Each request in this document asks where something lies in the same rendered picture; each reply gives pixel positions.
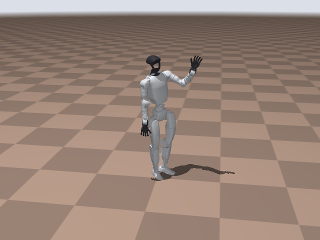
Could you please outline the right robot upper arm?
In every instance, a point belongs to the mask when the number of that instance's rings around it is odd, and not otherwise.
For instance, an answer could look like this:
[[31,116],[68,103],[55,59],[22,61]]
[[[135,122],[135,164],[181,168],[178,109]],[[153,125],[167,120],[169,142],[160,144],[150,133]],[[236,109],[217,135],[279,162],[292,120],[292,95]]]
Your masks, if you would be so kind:
[[140,82],[140,89],[141,89],[141,101],[144,101],[145,106],[148,107],[150,105],[150,100],[147,99],[148,97],[148,88],[150,86],[150,79],[146,78]]

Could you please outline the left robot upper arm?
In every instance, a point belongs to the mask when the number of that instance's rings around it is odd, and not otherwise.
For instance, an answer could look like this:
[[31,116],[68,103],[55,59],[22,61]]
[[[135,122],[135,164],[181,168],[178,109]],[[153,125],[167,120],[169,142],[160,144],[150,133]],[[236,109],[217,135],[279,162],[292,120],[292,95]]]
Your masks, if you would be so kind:
[[175,74],[173,74],[171,71],[166,70],[163,71],[166,74],[167,80],[171,80],[176,84],[179,84],[181,87],[186,87],[187,83],[184,81],[183,79],[180,79],[178,76],[176,76]]

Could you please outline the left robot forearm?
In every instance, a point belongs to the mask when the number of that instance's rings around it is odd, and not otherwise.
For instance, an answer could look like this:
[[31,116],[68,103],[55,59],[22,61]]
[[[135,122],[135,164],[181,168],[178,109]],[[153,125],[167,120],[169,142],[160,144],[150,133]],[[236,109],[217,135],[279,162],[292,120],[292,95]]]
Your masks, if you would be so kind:
[[196,72],[196,71],[191,70],[190,73],[188,73],[188,75],[184,78],[184,81],[185,81],[186,83],[190,83],[191,80],[194,78],[195,72]]

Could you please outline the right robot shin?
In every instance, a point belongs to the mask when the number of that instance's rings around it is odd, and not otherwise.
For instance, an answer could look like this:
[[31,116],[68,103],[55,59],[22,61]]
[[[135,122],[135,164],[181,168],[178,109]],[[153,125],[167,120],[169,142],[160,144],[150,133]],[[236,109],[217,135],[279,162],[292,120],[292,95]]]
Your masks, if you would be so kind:
[[153,151],[152,149],[152,145],[149,145],[149,149],[150,149],[150,158],[153,164],[153,170],[154,173],[159,172],[158,168],[159,168],[159,151],[158,149],[156,149],[155,151]]

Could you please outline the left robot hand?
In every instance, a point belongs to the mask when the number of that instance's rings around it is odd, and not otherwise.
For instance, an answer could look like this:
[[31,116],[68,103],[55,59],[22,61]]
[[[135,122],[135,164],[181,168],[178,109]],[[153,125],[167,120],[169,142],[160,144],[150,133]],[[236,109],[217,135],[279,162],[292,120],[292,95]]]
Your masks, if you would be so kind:
[[[190,68],[190,71],[189,71],[189,74],[190,74],[190,72],[191,72],[191,70],[193,70],[193,71],[195,71],[195,74],[196,74],[196,68],[198,68],[199,67],[199,65],[200,65],[200,63],[201,63],[201,61],[202,61],[202,59],[200,60],[200,58],[201,57],[199,57],[199,56],[197,56],[196,57],[196,55],[194,56],[194,59],[193,59],[193,61],[192,61],[192,58],[190,59],[190,62],[191,62],[191,68]],[[196,58],[196,60],[195,60],[195,58]],[[198,60],[197,60],[198,59]],[[199,61],[200,60],[200,61]],[[199,62],[199,63],[198,63]]]

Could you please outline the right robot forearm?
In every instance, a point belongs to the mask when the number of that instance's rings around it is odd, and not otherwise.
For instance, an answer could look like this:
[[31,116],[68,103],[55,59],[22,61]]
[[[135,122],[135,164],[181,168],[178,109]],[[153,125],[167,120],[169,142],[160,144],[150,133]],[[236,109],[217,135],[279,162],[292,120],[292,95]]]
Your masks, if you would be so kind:
[[147,120],[148,120],[148,118],[149,118],[149,116],[148,116],[148,110],[149,110],[149,108],[148,107],[145,107],[145,102],[142,100],[141,101],[141,110],[142,110],[142,124],[143,125],[147,125]]

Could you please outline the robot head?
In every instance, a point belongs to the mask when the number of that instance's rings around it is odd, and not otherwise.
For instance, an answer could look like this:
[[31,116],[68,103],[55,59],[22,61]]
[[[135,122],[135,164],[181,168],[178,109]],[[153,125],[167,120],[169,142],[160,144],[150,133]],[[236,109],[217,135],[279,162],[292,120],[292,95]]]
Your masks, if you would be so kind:
[[[156,55],[150,55],[147,59],[146,59],[146,63],[150,64],[152,69],[151,69],[151,74],[154,74],[152,76],[158,76],[160,73],[158,73],[158,71],[160,70],[161,64],[160,64],[161,59],[156,56]],[[158,68],[154,68],[154,64],[158,63]]]

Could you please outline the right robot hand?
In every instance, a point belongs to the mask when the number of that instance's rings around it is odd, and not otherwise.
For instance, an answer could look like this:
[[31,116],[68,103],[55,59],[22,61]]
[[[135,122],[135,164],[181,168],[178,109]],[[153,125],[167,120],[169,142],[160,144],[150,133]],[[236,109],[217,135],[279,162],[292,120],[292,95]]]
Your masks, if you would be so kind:
[[148,131],[151,134],[151,131],[149,130],[149,127],[148,127],[148,120],[147,120],[147,124],[143,124],[143,121],[142,121],[142,128],[141,128],[141,134],[140,135],[142,135],[142,132],[143,132],[143,136],[144,136],[144,133],[145,133],[145,137],[146,137],[146,133],[147,133],[147,136],[149,136]]

